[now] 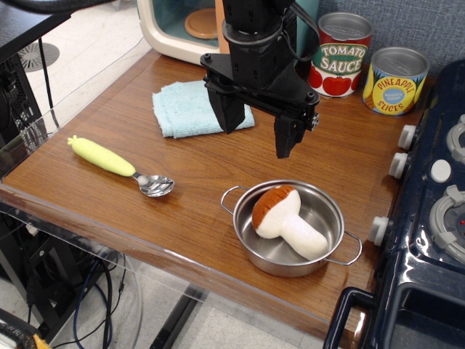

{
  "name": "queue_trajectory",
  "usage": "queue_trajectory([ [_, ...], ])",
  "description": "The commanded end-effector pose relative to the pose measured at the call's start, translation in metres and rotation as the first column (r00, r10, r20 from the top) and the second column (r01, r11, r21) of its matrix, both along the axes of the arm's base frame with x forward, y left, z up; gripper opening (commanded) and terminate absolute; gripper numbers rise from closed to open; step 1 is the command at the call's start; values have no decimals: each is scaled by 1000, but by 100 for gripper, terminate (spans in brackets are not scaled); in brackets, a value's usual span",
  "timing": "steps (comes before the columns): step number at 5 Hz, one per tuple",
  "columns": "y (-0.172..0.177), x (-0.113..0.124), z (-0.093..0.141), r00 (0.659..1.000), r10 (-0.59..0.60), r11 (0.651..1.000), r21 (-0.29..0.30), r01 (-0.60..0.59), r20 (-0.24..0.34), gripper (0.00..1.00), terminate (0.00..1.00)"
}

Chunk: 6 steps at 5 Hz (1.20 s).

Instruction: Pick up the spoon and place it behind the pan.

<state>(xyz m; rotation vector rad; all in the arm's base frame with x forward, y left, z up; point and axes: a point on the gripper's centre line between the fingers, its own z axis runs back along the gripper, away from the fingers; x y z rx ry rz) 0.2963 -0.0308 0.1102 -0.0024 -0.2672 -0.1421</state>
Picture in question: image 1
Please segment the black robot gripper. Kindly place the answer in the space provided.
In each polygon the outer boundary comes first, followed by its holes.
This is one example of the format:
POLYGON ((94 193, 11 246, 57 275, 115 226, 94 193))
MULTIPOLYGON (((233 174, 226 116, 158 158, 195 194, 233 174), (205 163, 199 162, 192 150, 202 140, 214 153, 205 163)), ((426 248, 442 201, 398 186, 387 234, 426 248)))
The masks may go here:
POLYGON ((290 156, 303 139, 305 130, 318 124, 317 93, 298 76, 298 60, 285 48, 285 34, 253 36, 227 26, 225 38, 231 58, 207 55, 201 58, 206 69, 209 102, 219 126, 227 134, 245 120, 245 105, 275 117, 275 148, 279 159, 290 156))

